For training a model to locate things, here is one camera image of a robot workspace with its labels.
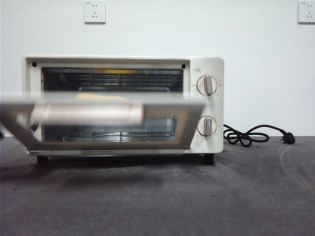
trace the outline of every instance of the oven foot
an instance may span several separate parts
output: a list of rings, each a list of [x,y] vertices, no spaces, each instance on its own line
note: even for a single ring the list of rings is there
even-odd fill
[[[47,162],[47,161],[48,161],[47,156],[37,156],[37,163],[43,163],[43,162]]]
[[[213,153],[205,153],[203,163],[207,166],[213,166],[215,155]]]

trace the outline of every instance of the wall outlet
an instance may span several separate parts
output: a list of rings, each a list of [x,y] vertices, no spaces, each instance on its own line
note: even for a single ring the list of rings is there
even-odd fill
[[[84,2],[84,22],[88,24],[106,23],[106,4],[104,1]]]
[[[298,23],[299,24],[315,24],[315,1],[299,2]]]

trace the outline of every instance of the power cord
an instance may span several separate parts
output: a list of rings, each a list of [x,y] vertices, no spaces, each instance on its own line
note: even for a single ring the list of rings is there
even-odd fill
[[[295,143],[295,138],[292,133],[290,132],[285,132],[283,129],[277,128],[275,126],[271,126],[268,124],[261,124],[257,125],[253,128],[251,128],[249,131],[242,133],[236,129],[233,129],[231,126],[224,125],[226,130],[223,132],[224,139],[226,139],[230,144],[236,144],[238,142],[241,143],[243,147],[249,148],[252,143],[265,143],[269,141],[269,136],[265,133],[259,133],[259,132],[252,132],[256,129],[262,128],[262,127],[267,127],[271,129],[276,129],[279,130],[283,134],[283,142],[287,144],[294,144]],[[255,136],[263,136],[265,139],[254,139],[251,137],[251,135]]]

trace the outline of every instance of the timer knob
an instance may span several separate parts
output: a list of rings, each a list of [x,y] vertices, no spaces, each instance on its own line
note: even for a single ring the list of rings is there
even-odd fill
[[[212,75],[202,76],[197,82],[198,92],[210,96],[217,90],[217,81]]]
[[[197,130],[199,134],[205,137],[211,136],[217,129],[217,123],[216,121],[209,116],[201,117],[198,125]]]

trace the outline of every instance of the table surface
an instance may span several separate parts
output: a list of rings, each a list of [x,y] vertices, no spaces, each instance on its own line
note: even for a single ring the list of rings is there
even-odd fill
[[[202,156],[57,158],[1,143],[2,236],[315,235],[315,137]]]

